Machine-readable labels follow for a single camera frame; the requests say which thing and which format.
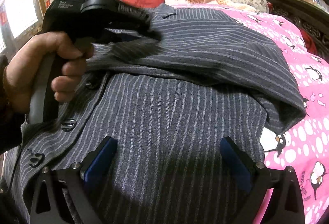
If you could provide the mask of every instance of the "penguin print bedsheet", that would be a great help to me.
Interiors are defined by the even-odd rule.
[[[303,196],[305,224],[316,224],[329,206],[329,64],[307,52],[299,29],[281,16],[251,13],[224,5],[188,4],[176,8],[223,10],[237,24],[272,39],[282,50],[303,96],[306,117],[283,135],[264,128],[260,143],[268,168],[295,168]],[[260,223],[268,191],[254,224]]]

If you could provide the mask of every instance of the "gray pinstripe fabric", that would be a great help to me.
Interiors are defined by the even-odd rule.
[[[152,27],[163,34],[158,45],[145,38],[96,44],[88,68],[108,70],[100,88],[86,89],[84,77],[55,124],[23,126],[13,197],[26,219],[31,179],[42,168],[28,166],[26,149],[61,169],[110,135],[118,139],[116,159],[92,195],[107,223],[225,223],[243,194],[223,166],[220,139],[230,136],[262,161],[264,126],[283,133],[305,116],[295,79],[267,37],[221,11],[166,5],[154,10]],[[60,128],[66,118],[77,120],[71,132]]]

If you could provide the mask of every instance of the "person's arm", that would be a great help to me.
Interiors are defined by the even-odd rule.
[[[34,77],[49,52],[70,60],[62,67],[63,75],[51,84],[55,99],[68,102],[86,71],[86,58],[93,55],[93,48],[83,54],[66,33],[48,32],[32,37],[9,64],[0,55],[0,154],[22,142],[20,126],[30,109]]]

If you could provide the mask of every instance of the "human hand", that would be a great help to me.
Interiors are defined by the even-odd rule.
[[[65,32],[48,32],[32,37],[4,71],[4,90],[15,112],[29,112],[34,77],[44,55],[52,52],[69,60],[62,67],[62,76],[51,83],[55,99],[59,102],[72,100],[86,71],[86,59],[93,55],[93,47],[88,52],[81,52]]]

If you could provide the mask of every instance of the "dark sleeve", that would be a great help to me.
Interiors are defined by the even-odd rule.
[[[23,114],[14,113],[3,89],[3,72],[8,65],[5,55],[0,55],[0,154],[22,142],[20,126],[24,122]]]

